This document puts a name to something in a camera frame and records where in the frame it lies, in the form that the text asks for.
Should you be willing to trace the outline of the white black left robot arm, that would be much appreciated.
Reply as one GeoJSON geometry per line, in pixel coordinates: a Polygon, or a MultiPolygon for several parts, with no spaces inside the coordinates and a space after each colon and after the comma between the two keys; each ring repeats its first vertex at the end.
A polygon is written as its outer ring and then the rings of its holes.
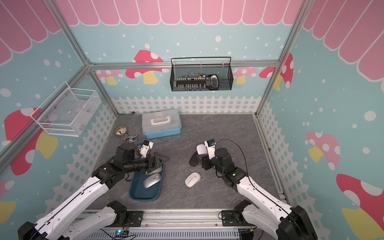
{"type": "Polygon", "coordinates": [[[153,172],[169,161],[169,157],[151,152],[149,142],[141,146],[124,143],[116,154],[98,167],[86,182],[56,209],[18,229],[20,240],[80,240],[110,225],[126,226],[131,220],[127,208],[118,201],[109,203],[96,214],[73,221],[96,199],[109,191],[130,173],[153,172]]]}

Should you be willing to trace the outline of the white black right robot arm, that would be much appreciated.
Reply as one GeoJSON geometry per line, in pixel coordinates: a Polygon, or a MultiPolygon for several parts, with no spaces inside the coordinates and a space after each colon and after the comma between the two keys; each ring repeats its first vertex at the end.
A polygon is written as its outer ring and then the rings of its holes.
{"type": "Polygon", "coordinates": [[[258,227],[276,240],[318,239],[302,207],[292,207],[264,190],[246,171],[235,166],[227,149],[198,145],[197,159],[203,169],[214,169],[228,187],[246,197],[236,210],[240,222],[258,227]]]}

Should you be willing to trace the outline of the white rounded mouse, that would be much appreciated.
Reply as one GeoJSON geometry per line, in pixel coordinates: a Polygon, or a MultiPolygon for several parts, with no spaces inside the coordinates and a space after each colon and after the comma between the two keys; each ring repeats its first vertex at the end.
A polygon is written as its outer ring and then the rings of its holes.
{"type": "Polygon", "coordinates": [[[201,175],[197,172],[191,173],[186,179],[185,179],[185,185],[188,188],[192,188],[194,185],[196,185],[201,180],[201,175]]]}

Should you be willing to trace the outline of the black mouse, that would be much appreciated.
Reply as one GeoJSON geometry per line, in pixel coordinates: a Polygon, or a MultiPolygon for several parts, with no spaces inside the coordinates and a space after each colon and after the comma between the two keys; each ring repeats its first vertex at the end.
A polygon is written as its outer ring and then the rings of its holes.
{"type": "Polygon", "coordinates": [[[192,167],[196,167],[200,163],[198,153],[195,152],[192,157],[190,158],[189,164],[192,167]]]}

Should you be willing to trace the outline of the silver grey mouse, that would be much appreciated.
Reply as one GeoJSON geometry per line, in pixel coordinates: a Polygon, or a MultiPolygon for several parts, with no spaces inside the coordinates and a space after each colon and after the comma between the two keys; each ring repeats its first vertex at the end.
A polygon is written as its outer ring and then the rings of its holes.
{"type": "Polygon", "coordinates": [[[153,185],[157,184],[158,182],[160,182],[161,180],[162,180],[162,175],[160,173],[152,174],[143,181],[143,187],[145,189],[148,189],[153,185]]]}

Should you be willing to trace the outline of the light grey slim mouse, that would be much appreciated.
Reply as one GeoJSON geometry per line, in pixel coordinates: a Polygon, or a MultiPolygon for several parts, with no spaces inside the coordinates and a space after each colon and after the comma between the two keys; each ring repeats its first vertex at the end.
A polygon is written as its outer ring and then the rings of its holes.
{"type": "Polygon", "coordinates": [[[200,144],[196,147],[197,149],[197,155],[199,156],[207,156],[208,155],[208,150],[207,147],[204,144],[200,144]]]}

